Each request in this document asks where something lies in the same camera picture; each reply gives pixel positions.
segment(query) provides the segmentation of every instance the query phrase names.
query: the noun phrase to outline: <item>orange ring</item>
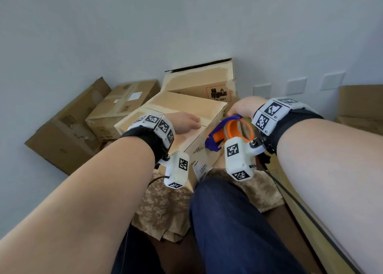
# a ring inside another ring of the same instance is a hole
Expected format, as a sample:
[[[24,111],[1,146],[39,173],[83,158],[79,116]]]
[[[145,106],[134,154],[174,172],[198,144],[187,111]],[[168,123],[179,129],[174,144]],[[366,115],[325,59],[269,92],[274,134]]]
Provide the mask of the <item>orange ring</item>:
[[[242,122],[246,124],[247,128],[250,131],[250,140],[242,136],[241,132],[238,130],[238,123],[237,122]],[[223,128],[224,134],[227,137],[227,139],[231,139],[234,137],[241,137],[245,142],[249,142],[254,139],[254,132],[253,129],[251,128],[250,124],[243,119],[232,119],[226,123],[226,125]]]

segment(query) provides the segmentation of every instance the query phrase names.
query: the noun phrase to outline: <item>wall switch plate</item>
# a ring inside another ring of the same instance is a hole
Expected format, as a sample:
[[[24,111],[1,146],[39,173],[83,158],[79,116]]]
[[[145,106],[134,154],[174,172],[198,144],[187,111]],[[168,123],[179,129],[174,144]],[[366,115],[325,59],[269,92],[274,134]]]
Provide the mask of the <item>wall switch plate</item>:
[[[346,71],[325,74],[322,81],[321,90],[336,89],[342,85]]]
[[[286,95],[304,93],[307,77],[287,81]]]
[[[253,95],[270,98],[271,83],[256,85],[253,87]]]

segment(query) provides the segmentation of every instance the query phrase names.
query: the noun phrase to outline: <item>black wrist strap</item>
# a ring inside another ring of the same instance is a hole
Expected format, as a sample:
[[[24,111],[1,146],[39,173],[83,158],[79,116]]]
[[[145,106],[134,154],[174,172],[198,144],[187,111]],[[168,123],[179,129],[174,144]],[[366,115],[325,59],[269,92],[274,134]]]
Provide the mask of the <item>black wrist strap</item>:
[[[153,132],[153,129],[143,126],[135,127],[123,133],[120,138],[123,137],[137,137],[145,141],[152,149],[156,163],[167,153],[164,143],[161,138]]]
[[[290,127],[295,125],[298,122],[304,121],[306,119],[323,119],[322,116],[308,111],[304,108],[291,110],[284,118],[282,118],[275,126],[275,129],[267,137],[268,141],[271,144],[271,147],[275,150],[278,147],[278,142],[281,136],[287,131]]]

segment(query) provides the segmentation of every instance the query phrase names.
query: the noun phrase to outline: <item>white wall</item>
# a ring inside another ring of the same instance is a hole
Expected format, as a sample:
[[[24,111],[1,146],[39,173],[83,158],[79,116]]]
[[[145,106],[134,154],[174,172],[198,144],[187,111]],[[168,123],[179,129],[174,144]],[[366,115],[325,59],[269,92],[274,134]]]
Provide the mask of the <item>white wall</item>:
[[[97,77],[112,86],[233,57],[241,97],[308,77],[326,117],[344,84],[383,83],[383,0],[0,0],[0,236],[64,178],[23,143]]]

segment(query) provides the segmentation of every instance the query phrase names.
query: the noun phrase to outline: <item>forearm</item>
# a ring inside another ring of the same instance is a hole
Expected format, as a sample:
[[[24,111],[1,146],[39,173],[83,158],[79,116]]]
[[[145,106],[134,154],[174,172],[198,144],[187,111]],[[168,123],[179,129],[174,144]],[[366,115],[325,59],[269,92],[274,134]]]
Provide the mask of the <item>forearm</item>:
[[[305,203],[362,268],[375,271],[383,251],[382,150],[382,136],[320,119],[295,124],[277,147]]]
[[[0,242],[0,272],[9,271],[7,265],[20,267],[15,272],[26,270],[23,265],[30,273],[110,272],[153,168],[154,154],[146,142],[136,137],[115,141]],[[16,258],[25,263],[15,263]]]

